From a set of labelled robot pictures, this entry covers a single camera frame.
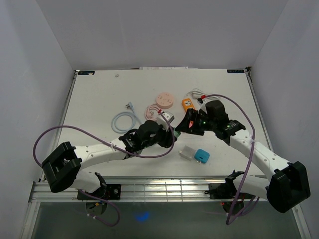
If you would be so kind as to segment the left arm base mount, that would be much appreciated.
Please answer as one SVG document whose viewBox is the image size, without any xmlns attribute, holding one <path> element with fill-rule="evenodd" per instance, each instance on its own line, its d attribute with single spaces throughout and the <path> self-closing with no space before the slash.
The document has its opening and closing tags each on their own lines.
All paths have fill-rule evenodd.
<svg viewBox="0 0 319 239">
<path fill-rule="evenodd" d="M 78 200 L 119 200 L 121 198 L 121 184 L 107 184 L 93 193 L 78 192 Z"/>
</svg>

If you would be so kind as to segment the green charger plug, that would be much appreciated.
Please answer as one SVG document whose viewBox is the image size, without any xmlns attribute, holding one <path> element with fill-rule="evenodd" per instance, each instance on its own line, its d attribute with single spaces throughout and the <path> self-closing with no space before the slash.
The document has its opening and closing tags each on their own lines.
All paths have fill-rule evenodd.
<svg viewBox="0 0 319 239">
<path fill-rule="evenodd" d="M 181 132 L 179 131 L 174 131 L 174 136 L 175 138 L 178 138 L 181 135 Z"/>
</svg>

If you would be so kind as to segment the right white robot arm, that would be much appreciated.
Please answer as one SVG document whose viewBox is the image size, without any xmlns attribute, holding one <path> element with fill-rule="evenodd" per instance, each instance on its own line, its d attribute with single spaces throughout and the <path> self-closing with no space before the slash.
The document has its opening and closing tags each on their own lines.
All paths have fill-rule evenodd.
<svg viewBox="0 0 319 239">
<path fill-rule="evenodd" d="M 291 163 L 256 142 L 242 123 L 229 119 L 220 101 L 207 102 L 199 111 L 188 109 L 176 131 L 201 136 L 212 131 L 218 139 L 252 158 L 265 175 L 259 178 L 233 171 L 225 183 L 207 191 L 212 198 L 236 198 L 246 193 L 268 200 L 275 210 L 285 213 L 311 195 L 305 166 L 299 161 Z"/>
</svg>

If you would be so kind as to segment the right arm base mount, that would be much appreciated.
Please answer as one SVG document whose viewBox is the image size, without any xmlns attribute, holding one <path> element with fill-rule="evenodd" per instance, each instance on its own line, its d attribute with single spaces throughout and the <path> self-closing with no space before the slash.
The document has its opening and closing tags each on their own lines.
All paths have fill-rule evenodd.
<svg viewBox="0 0 319 239">
<path fill-rule="evenodd" d="M 210 199 L 235 199 L 239 192 L 238 201 L 266 196 L 263 178 L 247 175 L 240 187 L 243 178 L 243 171 L 233 171 L 225 178 L 225 182 L 209 184 L 204 193 L 209 195 Z"/>
</svg>

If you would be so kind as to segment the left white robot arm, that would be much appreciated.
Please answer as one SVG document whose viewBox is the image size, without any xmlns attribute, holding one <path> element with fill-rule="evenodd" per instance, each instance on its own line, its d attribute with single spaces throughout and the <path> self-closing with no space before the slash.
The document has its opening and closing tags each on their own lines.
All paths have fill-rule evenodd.
<svg viewBox="0 0 319 239">
<path fill-rule="evenodd" d="M 63 142 L 42 162 L 41 167 L 53 193 L 73 188 L 95 199 L 106 198 L 104 178 L 98 172 L 86 172 L 86 168 L 109 161 L 142 158 L 142 151 L 155 144 L 172 150 L 175 141 L 171 126 L 148 120 L 112 141 L 100 139 L 98 144 L 86 146 Z"/>
</svg>

